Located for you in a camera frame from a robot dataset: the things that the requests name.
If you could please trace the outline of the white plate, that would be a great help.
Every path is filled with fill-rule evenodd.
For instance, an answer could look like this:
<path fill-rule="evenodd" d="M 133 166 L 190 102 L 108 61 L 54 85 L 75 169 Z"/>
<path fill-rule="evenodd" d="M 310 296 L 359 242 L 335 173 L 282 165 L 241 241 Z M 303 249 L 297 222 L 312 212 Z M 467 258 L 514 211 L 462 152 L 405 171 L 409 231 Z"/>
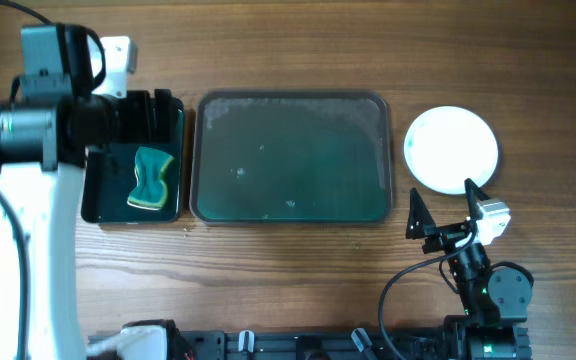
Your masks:
<path fill-rule="evenodd" d="M 446 195 L 463 195 L 466 179 L 485 185 L 500 158 L 489 125 L 457 106 L 434 107 L 420 114 L 406 132 L 403 155 L 419 182 Z"/>

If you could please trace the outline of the yellow green sponge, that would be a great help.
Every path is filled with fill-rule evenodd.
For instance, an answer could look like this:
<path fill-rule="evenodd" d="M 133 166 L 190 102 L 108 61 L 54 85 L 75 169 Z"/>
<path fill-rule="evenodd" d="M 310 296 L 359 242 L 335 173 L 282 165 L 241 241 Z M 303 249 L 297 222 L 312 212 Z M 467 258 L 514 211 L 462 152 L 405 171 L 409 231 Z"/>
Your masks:
<path fill-rule="evenodd" d="M 140 147 L 135 154 L 136 186 L 130 191 L 127 204 L 149 211 L 161 210 L 168 199 L 165 175 L 173 161 L 174 157 L 164 151 Z"/>

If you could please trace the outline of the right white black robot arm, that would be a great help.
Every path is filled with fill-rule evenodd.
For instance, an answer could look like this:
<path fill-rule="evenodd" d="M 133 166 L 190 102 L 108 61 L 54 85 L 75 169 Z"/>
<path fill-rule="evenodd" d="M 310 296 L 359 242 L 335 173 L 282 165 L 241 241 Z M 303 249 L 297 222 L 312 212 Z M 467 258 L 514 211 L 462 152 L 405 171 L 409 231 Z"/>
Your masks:
<path fill-rule="evenodd" d="M 424 253 L 441 252 L 449 267 L 445 280 L 459 296 L 464 313 L 448 316 L 433 331 L 433 340 L 415 346 L 423 358 L 529 359 L 527 308 L 534 286 L 524 267 L 502 261 L 493 264 L 486 254 L 510 222 L 510 209 L 485 194 L 472 180 L 464 182 L 469 216 L 460 223 L 438 226 L 419 192 L 410 190 L 406 237 L 422 239 Z"/>

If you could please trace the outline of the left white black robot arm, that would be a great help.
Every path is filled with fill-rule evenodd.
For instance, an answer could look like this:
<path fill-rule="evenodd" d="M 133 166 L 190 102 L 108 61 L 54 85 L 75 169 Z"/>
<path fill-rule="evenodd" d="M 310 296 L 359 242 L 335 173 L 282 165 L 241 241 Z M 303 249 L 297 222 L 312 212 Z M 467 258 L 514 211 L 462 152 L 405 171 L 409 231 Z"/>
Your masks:
<path fill-rule="evenodd" d="M 174 144 L 182 104 L 167 90 L 131 91 L 137 48 L 81 25 L 21 30 L 24 70 L 0 101 L 0 359 L 168 359 L 160 321 L 93 344 L 77 312 L 76 213 L 95 159 L 128 144 Z"/>

